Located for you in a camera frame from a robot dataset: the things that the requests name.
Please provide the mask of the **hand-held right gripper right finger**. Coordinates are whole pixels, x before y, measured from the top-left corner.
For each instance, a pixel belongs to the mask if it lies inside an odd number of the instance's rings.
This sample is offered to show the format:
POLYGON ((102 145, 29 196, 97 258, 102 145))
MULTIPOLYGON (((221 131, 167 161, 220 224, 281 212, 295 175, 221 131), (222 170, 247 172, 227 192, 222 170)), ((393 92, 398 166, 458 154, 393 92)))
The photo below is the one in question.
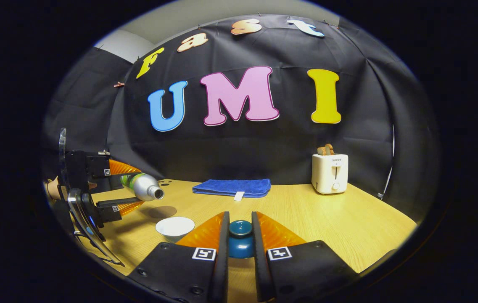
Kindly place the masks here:
POLYGON ((324 241, 306 242, 261 212, 252 212, 257 298, 322 303, 359 274, 324 241))

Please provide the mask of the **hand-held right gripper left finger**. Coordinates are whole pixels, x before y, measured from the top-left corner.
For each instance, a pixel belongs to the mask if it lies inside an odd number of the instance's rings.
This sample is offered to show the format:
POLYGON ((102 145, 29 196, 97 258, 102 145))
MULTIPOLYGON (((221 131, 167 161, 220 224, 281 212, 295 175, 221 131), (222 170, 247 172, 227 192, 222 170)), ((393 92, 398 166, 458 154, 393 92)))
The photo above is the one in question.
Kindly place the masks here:
POLYGON ((225 211, 175 244, 158 243, 129 279, 162 302, 225 303, 229 225, 225 211))

